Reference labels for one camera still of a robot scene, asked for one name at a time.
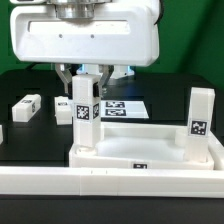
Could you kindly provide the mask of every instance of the white plastic base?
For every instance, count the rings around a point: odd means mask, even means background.
[[[97,156],[70,151],[70,167],[126,169],[212,170],[210,154],[204,163],[184,160],[185,148],[175,144],[179,126],[104,123],[104,140],[96,145]]]
[[[14,122],[28,122],[41,107],[41,97],[38,94],[26,95],[12,107]]]

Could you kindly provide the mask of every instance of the white cuboid block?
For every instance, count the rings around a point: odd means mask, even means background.
[[[72,108],[68,97],[55,97],[55,116],[57,125],[72,124]]]
[[[213,89],[192,88],[188,116],[188,137],[185,159],[206,162],[215,92]]]
[[[208,153],[205,163],[184,160],[185,148],[175,144],[179,126],[103,123],[104,140],[96,145],[97,156],[78,155],[74,144],[70,167],[124,169],[212,170]]]
[[[0,125],[0,145],[3,142],[3,132],[2,132],[2,125]]]
[[[26,95],[12,107],[14,122],[28,122],[41,107],[41,97],[38,94]]]
[[[100,97],[94,97],[97,75],[76,75],[72,78],[74,144],[94,148],[102,139]]]

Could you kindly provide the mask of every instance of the black table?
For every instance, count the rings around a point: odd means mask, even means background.
[[[105,99],[143,100],[150,116],[113,121],[186,125],[191,87],[215,88],[196,75],[137,74],[135,81],[109,86]],[[224,143],[224,94],[215,91],[212,131]],[[41,110],[27,124],[12,122],[12,106],[27,94],[42,96]],[[0,76],[0,165],[68,166],[72,125],[57,126],[54,116],[54,97],[63,95],[54,71],[13,70]],[[0,196],[2,224],[223,223],[223,211],[223,199]]]

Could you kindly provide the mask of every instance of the white platform edge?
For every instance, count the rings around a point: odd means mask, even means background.
[[[0,194],[224,198],[223,171],[0,167]]]

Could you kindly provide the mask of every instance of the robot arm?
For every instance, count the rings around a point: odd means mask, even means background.
[[[11,1],[30,4],[11,15],[16,56],[56,63],[65,92],[72,76],[64,64],[148,66],[158,58],[159,0]]]

